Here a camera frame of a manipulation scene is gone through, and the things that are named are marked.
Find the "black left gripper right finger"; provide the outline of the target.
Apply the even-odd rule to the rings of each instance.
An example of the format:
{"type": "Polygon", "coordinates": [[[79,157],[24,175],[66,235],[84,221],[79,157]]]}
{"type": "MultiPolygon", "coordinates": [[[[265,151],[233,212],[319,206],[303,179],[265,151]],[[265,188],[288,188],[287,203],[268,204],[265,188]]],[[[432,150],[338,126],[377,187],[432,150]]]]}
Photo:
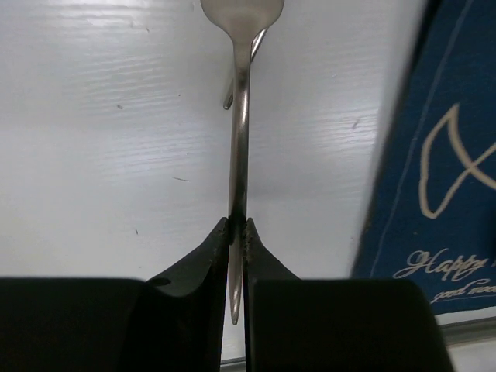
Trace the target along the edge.
{"type": "Polygon", "coordinates": [[[389,279],[301,279],[244,230],[249,371],[451,371],[421,289],[389,279]]]}

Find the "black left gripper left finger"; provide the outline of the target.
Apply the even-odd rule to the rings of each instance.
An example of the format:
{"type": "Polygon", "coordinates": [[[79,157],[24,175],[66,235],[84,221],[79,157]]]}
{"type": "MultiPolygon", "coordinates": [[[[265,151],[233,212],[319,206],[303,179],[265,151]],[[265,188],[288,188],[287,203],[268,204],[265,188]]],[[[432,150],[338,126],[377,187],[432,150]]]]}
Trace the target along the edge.
{"type": "Polygon", "coordinates": [[[2,278],[1,369],[219,370],[228,227],[146,281],[2,278]]]}

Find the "dark blue cloth placemat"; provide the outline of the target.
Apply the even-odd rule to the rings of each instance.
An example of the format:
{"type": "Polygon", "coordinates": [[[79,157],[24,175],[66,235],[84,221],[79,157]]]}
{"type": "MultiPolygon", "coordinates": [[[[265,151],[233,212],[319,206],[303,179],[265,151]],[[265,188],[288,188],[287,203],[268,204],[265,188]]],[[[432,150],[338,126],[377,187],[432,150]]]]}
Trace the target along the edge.
{"type": "Polygon", "coordinates": [[[437,314],[495,304],[495,3],[432,1],[352,275],[406,279],[437,314]]]}

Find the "silver metal fork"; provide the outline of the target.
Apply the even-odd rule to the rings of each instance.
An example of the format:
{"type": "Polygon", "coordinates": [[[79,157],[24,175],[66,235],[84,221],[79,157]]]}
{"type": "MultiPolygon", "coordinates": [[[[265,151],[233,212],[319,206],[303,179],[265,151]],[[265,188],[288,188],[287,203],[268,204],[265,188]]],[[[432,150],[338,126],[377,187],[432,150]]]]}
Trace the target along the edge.
{"type": "Polygon", "coordinates": [[[232,139],[229,170],[229,264],[228,288],[232,324],[239,321],[242,298],[242,238],[246,223],[250,68],[252,46],[256,37],[271,27],[281,16],[283,0],[201,2],[208,20],[232,41],[232,139]]]}

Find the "silver metal spoon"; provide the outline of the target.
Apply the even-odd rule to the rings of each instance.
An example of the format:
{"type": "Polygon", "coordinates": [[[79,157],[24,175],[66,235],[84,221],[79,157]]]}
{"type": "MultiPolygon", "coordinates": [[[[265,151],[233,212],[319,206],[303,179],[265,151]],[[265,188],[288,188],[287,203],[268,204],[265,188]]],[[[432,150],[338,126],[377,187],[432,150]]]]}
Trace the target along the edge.
{"type": "MultiPolygon", "coordinates": [[[[263,29],[253,40],[251,47],[251,60],[254,60],[255,56],[257,55],[258,50],[260,49],[260,45],[263,42],[266,34],[267,34],[267,29],[263,29]]],[[[229,110],[233,103],[233,89],[234,89],[233,85],[234,85],[234,79],[231,80],[226,92],[226,96],[224,97],[224,101],[222,103],[222,107],[225,110],[229,110]]]]}

